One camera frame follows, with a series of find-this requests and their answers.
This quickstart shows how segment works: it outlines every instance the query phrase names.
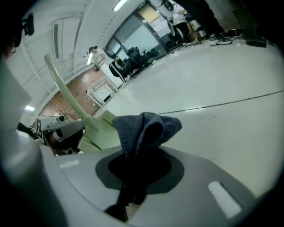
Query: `trousers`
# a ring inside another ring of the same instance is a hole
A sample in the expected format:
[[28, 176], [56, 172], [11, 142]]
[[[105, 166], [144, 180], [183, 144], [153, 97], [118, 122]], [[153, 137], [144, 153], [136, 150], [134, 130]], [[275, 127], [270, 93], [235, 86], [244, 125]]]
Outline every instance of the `trousers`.
[[208, 35], [224, 32], [205, 0], [174, 1], [189, 12]]

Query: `brick wall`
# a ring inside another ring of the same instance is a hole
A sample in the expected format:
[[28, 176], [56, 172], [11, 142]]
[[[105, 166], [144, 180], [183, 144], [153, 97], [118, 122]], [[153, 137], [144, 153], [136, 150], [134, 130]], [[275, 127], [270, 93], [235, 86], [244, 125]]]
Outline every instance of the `brick wall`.
[[[83, 107], [87, 114], [93, 115], [99, 109], [99, 106], [97, 104], [94, 105], [93, 101], [86, 94], [86, 90], [90, 85], [102, 78], [103, 75], [104, 74], [101, 71], [94, 72], [93, 69], [90, 69], [76, 77], [67, 85], [74, 98]], [[74, 120], [79, 119], [78, 114], [68, 104], [66, 98], [62, 96], [60, 91], [53, 96], [39, 115], [53, 116], [58, 110], [61, 110], [64, 114], [69, 115]]]

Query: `white wall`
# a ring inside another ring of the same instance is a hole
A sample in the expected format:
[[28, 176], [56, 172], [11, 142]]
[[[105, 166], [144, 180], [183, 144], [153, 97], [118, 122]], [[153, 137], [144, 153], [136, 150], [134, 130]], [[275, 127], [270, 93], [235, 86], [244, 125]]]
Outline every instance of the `white wall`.
[[159, 42], [145, 26], [141, 26], [125, 41], [123, 45], [127, 49], [138, 47], [140, 54], [143, 54], [144, 50], [146, 50], [146, 52], [150, 51], [154, 47], [158, 46]]

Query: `white machine surface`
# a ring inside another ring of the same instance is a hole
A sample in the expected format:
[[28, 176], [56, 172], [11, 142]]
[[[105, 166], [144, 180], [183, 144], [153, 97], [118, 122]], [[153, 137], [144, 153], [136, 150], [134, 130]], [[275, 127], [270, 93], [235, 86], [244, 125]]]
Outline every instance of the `white machine surface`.
[[114, 83], [114, 85], [119, 88], [123, 82], [119, 77], [115, 77], [112, 72], [110, 71], [108, 65], [103, 64], [101, 66], [101, 70], [104, 72], [104, 74]]
[[[113, 205], [119, 195], [118, 190], [107, 188], [95, 172], [99, 160], [121, 148], [116, 147], [93, 154], [78, 154], [56, 157], [69, 182], [89, 203], [104, 211]], [[162, 148], [167, 154], [180, 160], [185, 174], [179, 184], [168, 193], [147, 195], [146, 200], [128, 221], [135, 226], [227, 226], [235, 223], [254, 204], [254, 196], [236, 179], [212, 162], [180, 152]], [[213, 194], [208, 189], [212, 182], [221, 185], [241, 207], [237, 213], [227, 218]]]

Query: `white floor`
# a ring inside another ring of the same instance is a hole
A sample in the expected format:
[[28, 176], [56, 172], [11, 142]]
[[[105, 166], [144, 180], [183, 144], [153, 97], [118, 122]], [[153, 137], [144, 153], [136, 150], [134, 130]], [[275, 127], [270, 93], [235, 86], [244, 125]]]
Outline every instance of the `white floor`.
[[260, 196], [284, 159], [284, 92], [271, 94], [282, 90], [284, 61], [277, 48], [243, 40], [204, 43], [161, 59], [106, 108], [116, 115], [149, 111], [179, 118], [183, 129], [167, 146], [211, 160]]

